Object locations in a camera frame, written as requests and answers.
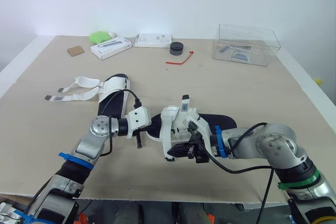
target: metal arm segment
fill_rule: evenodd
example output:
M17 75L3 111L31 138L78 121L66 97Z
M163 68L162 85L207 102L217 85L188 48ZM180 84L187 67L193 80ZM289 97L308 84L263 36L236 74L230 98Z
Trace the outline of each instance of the metal arm segment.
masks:
M125 119L96 116L70 154L60 153L66 161L61 169L36 194L25 214L25 222L44 222L54 224L73 224L78 198L84 182L97 163L106 139L112 136L132 136L133 131L151 124L149 112L139 107L126 115Z
M246 130L237 128L222 131L228 157L267 159L281 181L279 189L286 190L291 197L289 205L297 224L313 223L327 216L331 220L336 216L334 190L306 151L297 145L295 133L290 127L267 124L256 128L232 150Z

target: green sponge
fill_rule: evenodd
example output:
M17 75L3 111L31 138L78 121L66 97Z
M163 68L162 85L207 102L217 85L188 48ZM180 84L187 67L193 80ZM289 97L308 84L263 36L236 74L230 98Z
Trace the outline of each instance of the green sponge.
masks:
M115 38L115 33L108 33L106 31L97 31L89 36L89 40L92 44L100 44L106 40Z

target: floor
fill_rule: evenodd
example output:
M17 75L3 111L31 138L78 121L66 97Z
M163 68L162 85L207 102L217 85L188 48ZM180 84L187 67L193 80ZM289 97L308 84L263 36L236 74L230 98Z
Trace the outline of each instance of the floor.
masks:
M80 205L79 211L82 211L90 201L78 200L77 202ZM144 222L139 222L139 205L143 207ZM207 218L205 221L200 220L202 218L201 213L204 213L203 209L207 214L215 216L215 224L255 223L259 213L258 209L246 211L232 204L179 203L179 209L182 212L183 224L210 223L207 222ZM171 202L94 200L84 213L89 216L90 223L94 222L95 224L175 223ZM289 215L288 206L266 208L259 224L290 224ZM198 220L193 220L190 216L196 216Z

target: beige tabletop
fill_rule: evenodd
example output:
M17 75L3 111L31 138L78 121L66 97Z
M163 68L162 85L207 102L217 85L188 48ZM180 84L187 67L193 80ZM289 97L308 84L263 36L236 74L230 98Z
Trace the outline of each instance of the beige tabletop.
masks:
M125 73L131 89L154 116L168 105L179 105L183 94L199 113L231 116L238 126L258 122L284 123L298 143L336 188L331 165L335 134L276 58L269 67L214 60L212 41L181 39L181 56L163 48L130 48L104 61L90 52L87 37L56 37L0 99L0 193L33 195L62 165L59 152L69 153L97 114L98 99L47 102L47 94L86 76L104 80ZM85 53L71 57L67 49ZM188 51L194 54L184 65ZM129 96L127 110L134 101ZM164 159L161 143L142 133L143 148L135 139L113 139L111 155L98 160L85 183L83 198L172 200L203 202L260 202L269 170L232 175L212 163L196 164ZM263 159L220 160L231 169L265 165ZM286 202L274 178L268 202Z

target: white box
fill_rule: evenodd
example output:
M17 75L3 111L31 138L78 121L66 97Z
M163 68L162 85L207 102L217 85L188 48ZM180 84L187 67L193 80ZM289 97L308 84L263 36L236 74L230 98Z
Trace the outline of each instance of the white box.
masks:
M134 46L169 48L171 43L171 34L138 34L135 38Z
M106 58L116 55L130 47L132 47L130 41L123 37L116 37L92 46L91 52L93 52L99 59L105 60Z

